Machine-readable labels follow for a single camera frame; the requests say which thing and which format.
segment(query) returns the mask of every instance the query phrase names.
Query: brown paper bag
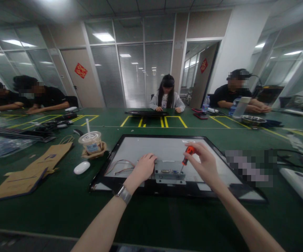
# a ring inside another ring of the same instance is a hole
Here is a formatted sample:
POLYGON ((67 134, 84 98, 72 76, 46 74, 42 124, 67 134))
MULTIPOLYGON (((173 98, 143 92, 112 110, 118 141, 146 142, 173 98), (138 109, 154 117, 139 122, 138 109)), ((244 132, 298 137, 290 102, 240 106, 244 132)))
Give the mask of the brown paper bag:
POLYGON ((46 167, 41 167, 12 173, 0 185, 0 200, 32 193, 46 170, 46 167))
POLYGON ((73 143, 70 142, 63 145, 52 145, 44 155, 28 165, 25 170, 47 167, 48 172, 52 171, 59 160, 70 150, 72 144, 73 143))

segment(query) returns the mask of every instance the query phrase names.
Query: red decoration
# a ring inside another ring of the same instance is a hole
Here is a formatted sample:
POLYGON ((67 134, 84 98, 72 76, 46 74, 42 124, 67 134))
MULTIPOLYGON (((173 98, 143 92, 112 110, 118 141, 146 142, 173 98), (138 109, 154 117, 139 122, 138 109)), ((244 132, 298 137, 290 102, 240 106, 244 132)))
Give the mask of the red decoration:
POLYGON ((79 75, 83 79, 87 74, 87 70, 80 63, 77 64, 74 71, 77 73, 77 75, 79 75))
POLYGON ((205 71, 205 69, 207 68, 208 64, 207 64, 207 60, 205 58, 205 60, 203 61, 203 63, 200 66, 200 72, 203 73, 205 71))

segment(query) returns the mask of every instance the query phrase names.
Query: white mouse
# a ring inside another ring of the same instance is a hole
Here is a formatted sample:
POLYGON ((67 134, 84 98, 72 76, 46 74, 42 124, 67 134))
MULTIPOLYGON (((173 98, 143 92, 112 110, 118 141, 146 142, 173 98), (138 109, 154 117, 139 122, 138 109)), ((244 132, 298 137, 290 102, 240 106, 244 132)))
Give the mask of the white mouse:
POLYGON ((82 174, 84 173, 89 167, 91 166, 91 164, 87 161, 82 162, 80 164, 78 164, 75 168, 74 168, 74 173, 75 174, 82 174))

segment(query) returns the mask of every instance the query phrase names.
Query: screwdriver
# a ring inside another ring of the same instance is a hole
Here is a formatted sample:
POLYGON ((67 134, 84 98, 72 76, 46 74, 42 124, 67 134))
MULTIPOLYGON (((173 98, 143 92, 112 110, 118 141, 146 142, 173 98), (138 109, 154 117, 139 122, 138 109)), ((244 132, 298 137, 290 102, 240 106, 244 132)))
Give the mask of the screwdriver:
MULTIPOLYGON (((190 155, 193 155, 193 154, 196 153, 196 149, 193 148, 192 146, 188 146, 188 147, 186 148, 186 151, 185 151, 185 152, 188 153, 188 154, 190 154, 190 155)), ((182 169, 180 170, 180 173, 179 173, 179 174, 182 174, 182 170, 183 170, 184 166, 187 165, 187 158, 186 158, 186 157, 184 157, 182 164, 183 164, 183 166, 182 166, 182 169)))

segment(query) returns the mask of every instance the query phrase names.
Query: black shirt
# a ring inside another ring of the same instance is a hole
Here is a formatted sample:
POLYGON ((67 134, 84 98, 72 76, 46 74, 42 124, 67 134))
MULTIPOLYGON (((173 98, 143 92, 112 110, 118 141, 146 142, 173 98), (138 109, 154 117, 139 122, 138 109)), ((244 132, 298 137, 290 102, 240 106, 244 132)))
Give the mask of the black shirt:
POLYGON ((58 88, 47 86, 44 86, 44 88, 45 93, 43 93, 41 96, 36 96, 34 104, 38 104, 39 106, 43 105, 44 107, 51 107, 67 101, 66 96, 58 88))
POLYGON ((9 91, 4 97, 0 97, 0 106, 14 104, 15 102, 23 103, 23 107, 31 107, 30 101, 19 94, 9 91))
POLYGON ((211 107, 219 107, 218 102, 222 100, 233 103, 233 101, 239 96, 252 97, 252 93, 245 88, 231 92, 228 90, 227 84, 222 85, 221 87, 217 88, 214 95, 211 96, 211 107))

